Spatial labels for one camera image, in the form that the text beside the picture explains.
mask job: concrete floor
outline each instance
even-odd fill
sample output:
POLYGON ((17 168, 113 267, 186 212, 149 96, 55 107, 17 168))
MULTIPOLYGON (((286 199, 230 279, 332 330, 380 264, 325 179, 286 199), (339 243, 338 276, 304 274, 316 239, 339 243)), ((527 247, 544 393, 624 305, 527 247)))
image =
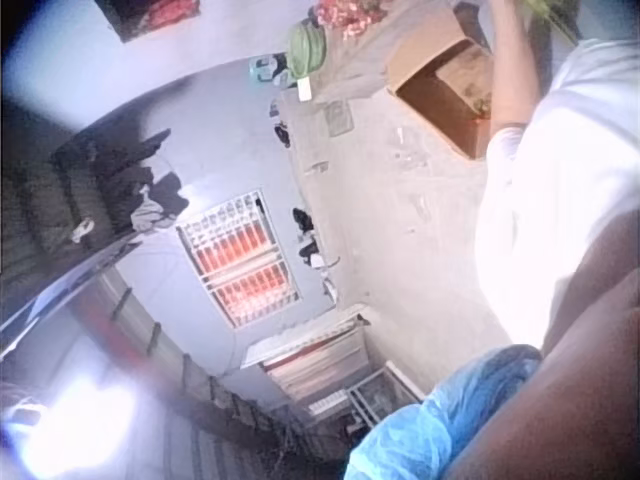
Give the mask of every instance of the concrete floor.
POLYGON ((303 196, 327 260, 340 257, 339 307, 373 307, 372 350, 428 392, 508 343, 475 273, 485 164, 461 158, 386 91, 350 101, 355 128, 334 138, 317 107, 286 103, 303 196), (329 169, 310 174, 322 161, 329 169))

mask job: window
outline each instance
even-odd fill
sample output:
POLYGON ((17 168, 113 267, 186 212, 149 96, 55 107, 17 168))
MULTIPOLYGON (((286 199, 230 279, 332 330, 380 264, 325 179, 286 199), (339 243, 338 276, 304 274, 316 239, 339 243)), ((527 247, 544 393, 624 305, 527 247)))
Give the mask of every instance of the window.
POLYGON ((203 286, 234 328, 300 299, 259 192, 210 209, 178 233, 203 286))

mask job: cardboard box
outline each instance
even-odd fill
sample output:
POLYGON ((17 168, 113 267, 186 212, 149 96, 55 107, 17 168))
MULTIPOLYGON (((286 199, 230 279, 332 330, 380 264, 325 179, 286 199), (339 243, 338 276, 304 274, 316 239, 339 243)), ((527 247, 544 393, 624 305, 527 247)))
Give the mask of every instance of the cardboard box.
POLYGON ((464 34, 448 6, 441 6, 400 45, 387 75, 393 95, 461 155, 478 159, 489 143, 489 119, 473 104, 490 99, 492 70, 491 55, 464 34))

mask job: bright light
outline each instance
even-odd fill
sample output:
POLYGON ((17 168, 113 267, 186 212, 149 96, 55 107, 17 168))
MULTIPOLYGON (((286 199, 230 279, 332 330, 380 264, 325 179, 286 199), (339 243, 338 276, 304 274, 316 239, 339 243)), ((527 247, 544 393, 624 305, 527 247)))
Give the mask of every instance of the bright light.
POLYGON ((38 478, 103 463, 125 438, 134 399, 126 390, 72 385, 34 429, 23 461, 38 478))

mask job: blue plastic bag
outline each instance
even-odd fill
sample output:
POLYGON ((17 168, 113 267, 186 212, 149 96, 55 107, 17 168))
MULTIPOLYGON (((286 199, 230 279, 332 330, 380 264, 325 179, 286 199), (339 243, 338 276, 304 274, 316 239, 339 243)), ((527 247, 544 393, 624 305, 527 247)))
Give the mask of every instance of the blue plastic bag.
POLYGON ((378 424, 351 453, 345 480, 438 479, 540 364, 530 345, 494 350, 438 384, 421 405, 378 424))

